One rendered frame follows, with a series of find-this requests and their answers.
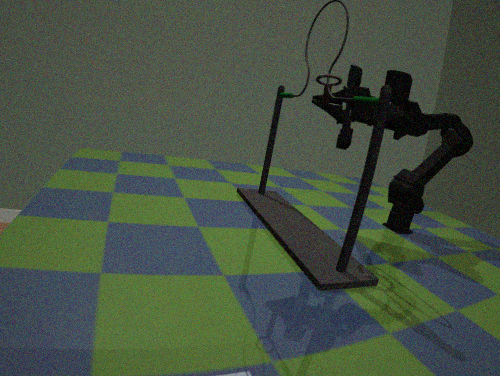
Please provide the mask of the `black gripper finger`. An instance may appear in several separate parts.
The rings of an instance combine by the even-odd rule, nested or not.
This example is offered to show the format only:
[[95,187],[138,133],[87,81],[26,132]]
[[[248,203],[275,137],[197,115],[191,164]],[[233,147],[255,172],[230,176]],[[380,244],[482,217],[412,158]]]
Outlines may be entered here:
[[[346,86],[343,86],[343,88],[344,88],[343,90],[340,90],[337,93],[332,93],[332,95],[334,97],[343,97],[344,98],[345,97]],[[323,101],[323,96],[324,95],[315,95],[315,96],[313,96],[313,99],[322,102]],[[342,105],[343,104],[343,100],[335,100],[335,99],[333,99],[333,98],[330,97],[328,103]]]
[[325,102],[320,102],[312,99],[312,103],[320,107],[322,110],[331,115],[334,119],[337,120],[337,124],[340,122],[342,116],[342,108],[343,105],[332,105]]

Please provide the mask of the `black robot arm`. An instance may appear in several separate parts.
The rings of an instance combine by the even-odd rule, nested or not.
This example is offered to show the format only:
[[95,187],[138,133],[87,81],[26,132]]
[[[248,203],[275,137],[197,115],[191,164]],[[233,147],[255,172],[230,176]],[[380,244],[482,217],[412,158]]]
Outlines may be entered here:
[[[422,113],[418,103],[409,100],[413,81],[410,74],[387,70],[385,79],[384,85],[389,85],[392,89],[385,129],[394,131],[395,140],[406,134],[419,137],[429,130],[441,129],[441,146],[413,171],[403,169],[394,175],[394,179],[389,183],[388,202],[393,205],[387,222],[382,225],[395,233],[412,234],[412,218],[414,214],[421,213],[424,207],[421,197],[424,194],[424,185],[452,158],[470,151],[473,137],[455,114]],[[350,109],[350,116],[353,116],[355,121],[369,122],[369,118],[372,118],[369,105],[354,104],[350,101]]]

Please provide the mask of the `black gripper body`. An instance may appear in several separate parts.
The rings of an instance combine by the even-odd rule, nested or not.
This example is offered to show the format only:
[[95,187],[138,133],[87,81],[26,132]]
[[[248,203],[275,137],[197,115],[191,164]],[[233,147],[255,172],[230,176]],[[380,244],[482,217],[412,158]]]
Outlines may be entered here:
[[[347,87],[345,89],[345,97],[344,98],[352,98],[352,89],[353,86],[356,85],[360,87],[361,83],[361,77],[362,77],[362,69],[359,66],[354,66],[351,64],[350,71],[349,71],[349,77],[347,80]],[[348,88],[349,87],[349,88]],[[352,141],[352,133],[353,129],[350,128],[351,122],[354,122],[355,120],[353,119],[353,116],[350,116],[350,101],[349,100],[343,100],[343,102],[346,103],[346,110],[342,110],[342,116],[340,119],[340,122],[342,125],[341,132],[338,134],[337,138],[337,146],[336,148],[346,150]],[[359,122],[363,124],[367,124],[367,126],[374,126],[374,120],[376,116],[376,110],[378,106],[370,106],[369,105],[369,112],[372,113],[372,118],[369,118],[369,122]]]

